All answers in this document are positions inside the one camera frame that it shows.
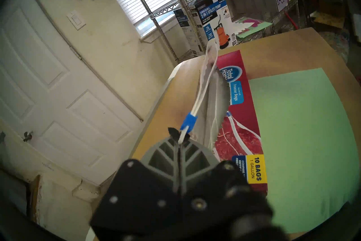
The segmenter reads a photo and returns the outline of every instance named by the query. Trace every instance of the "light switch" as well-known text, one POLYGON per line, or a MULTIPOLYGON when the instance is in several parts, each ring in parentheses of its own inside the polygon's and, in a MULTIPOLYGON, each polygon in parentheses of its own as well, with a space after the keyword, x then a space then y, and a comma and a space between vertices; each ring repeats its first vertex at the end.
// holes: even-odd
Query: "light switch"
POLYGON ((76 25, 80 25, 80 23, 82 23, 82 22, 80 21, 80 19, 77 17, 77 15, 72 16, 72 19, 74 20, 74 22, 75 22, 76 25))
POLYGON ((74 25, 74 27, 77 30, 79 30, 86 24, 85 20, 76 10, 72 11, 71 13, 68 13, 66 16, 69 18, 70 22, 74 25))

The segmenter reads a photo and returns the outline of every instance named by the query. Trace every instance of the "meat picture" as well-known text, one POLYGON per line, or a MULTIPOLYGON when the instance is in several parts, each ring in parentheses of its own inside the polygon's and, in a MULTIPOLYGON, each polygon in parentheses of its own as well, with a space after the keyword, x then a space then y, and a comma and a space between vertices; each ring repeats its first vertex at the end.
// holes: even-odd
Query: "meat picture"
POLYGON ((224 117, 215 149, 221 161, 232 160, 234 155, 263 154, 260 136, 240 124, 230 112, 224 117))

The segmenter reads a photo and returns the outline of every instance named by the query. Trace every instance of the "green cutting mat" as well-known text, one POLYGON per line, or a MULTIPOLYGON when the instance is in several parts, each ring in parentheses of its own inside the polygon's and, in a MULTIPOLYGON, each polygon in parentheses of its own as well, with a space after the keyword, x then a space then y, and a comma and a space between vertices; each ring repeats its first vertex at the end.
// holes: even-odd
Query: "green cutting mat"
POLYGON ((249 81, 274 223, 309 231, 356 194, 359 163, 342 103, 322 69, 249 81))

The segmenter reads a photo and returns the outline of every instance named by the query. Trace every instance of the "white door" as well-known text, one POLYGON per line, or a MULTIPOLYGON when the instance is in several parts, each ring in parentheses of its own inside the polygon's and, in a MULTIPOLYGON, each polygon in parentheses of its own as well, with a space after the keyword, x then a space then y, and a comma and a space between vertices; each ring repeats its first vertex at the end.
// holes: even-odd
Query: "white door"
POLYGON ((21 136, 33 131, 30 145, 95 184, 129 156, 140 125, 35 0, 6 0, 1 7, 0 117, 21 136))

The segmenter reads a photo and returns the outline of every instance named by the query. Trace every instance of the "door hinge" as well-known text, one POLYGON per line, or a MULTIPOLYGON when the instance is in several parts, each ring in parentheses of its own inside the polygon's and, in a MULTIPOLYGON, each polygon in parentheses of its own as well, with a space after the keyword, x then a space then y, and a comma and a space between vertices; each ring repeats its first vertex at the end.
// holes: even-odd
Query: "door hinge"
POLYGON ((69 46, 71 51, 80 59, 80 60, 83 60, 82 57, 80 56, 79 53, 77 53, 77 51, 75 49, 73 49, 71 46, 69 46))

